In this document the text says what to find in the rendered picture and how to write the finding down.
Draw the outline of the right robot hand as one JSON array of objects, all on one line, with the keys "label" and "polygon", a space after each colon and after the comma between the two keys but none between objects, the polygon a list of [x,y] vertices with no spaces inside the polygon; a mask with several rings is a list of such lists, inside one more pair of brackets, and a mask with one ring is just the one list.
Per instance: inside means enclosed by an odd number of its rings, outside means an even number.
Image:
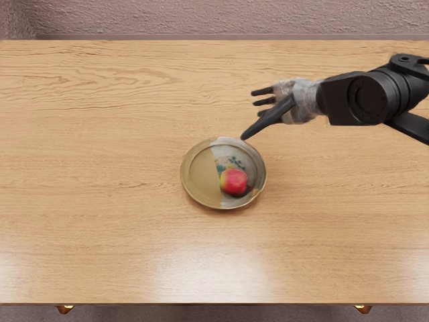
[{"label": "right robot hand", "polygon": [[241,134],[240,139],[247,140],[274,124],[302,125],[316,117],[325,116],[326,111],[317,101],[321,82],[291,78],[251,91],[253,97],[269,96],[253,102],[254,106],[271,107],[258,112],[258,120]]}]

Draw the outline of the gold rimmed patterned plate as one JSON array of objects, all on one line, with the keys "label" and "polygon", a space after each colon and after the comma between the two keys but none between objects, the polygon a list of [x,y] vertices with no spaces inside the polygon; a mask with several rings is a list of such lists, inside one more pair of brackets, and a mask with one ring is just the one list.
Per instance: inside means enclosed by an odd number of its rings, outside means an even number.
[{"label": "gold rimmed patterned plate", "polygon": [[[231,195],[221,186],[222,173],[237,169],[247,176],[240,195]],[[182,185],[197,203],[218,210],[230,210],[250,204],[264,189],[267,181],[261,154],[237,138],[219,136],[193,146],[180,167]]]}]

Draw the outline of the red apple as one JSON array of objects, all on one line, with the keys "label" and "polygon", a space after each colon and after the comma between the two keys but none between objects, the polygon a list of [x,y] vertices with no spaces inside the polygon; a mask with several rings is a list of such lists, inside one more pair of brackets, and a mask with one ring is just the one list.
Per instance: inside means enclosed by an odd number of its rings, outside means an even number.
[{"label": "red apple", "polygon": [[244,195],[247,190],[247,175],[239,169],[227,169],[221,173],[219,184],[224,193],[239,197]]}]

